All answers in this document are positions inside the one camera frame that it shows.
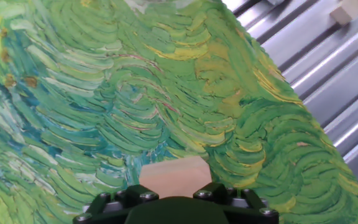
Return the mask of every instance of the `pink wooden block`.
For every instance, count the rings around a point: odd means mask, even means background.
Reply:
[[[212,178],[209,165],[200,156],[194,156],[143,166],[139,182],[160,198],[192,197]]]

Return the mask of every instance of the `screw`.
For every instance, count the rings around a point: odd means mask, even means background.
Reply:
[[[269,202],[268,202],[265,198],[260,198],[260,200],[262,201],[262,203],[263,203],[264,205],[266,205],[266,207],[269,206]]]
[[[125,190],[120,190],[120,191],[117,191],[117,195],[122,195],[122,194],[124,194],[126,191]]]
[[[156,196],[157,196],[157,194],[154,192],[144,192],[144,193],[140,194],[140,197],[143,199],[152,199],[152,198],[155,198]]]
[[[259,212],[264,215],[273,215],[274,213],[276,213],[276,210],[270,208],[261,208],[259,209]]]
[[[90,218],[92,218],[92,215],[89,214],[89,213],[82,213],[81,215],[78,215],[78,216],[76,217],[76,219],[77,219],[78,221],[85,221],[85,220],[88,220],[88,219],[90,219]]]
[[[108,197],[110,194],[106,193],[106,192],[103,192],[103,193],[101,193],[99,195],[100,195],[100,197]]]
[[[212,192],[209,192],[207,190],[199,190],[196,192],[196,195],[201,198],[206,198],[212,196]]]

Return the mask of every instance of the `swirling paint texture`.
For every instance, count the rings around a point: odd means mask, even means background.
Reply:
[[[201,155],[282,223],[358,223],[358,182],[219,1],[0,1],[0,223],[70,223]]]

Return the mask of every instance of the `wooden cube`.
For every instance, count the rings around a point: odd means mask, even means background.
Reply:
[[[212,178],[209,165],[200,156],[194,156],[143,166],[139,182],[160,198],[192,197]]]
[[[358,0],[342,0],[330,15],[340,25],[348,24],[358,16]]]

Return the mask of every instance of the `corrugated metal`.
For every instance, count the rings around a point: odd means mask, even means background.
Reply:
[[[358,178],[358,18],[329,16],[339,0],[223,0],[265,48]]]

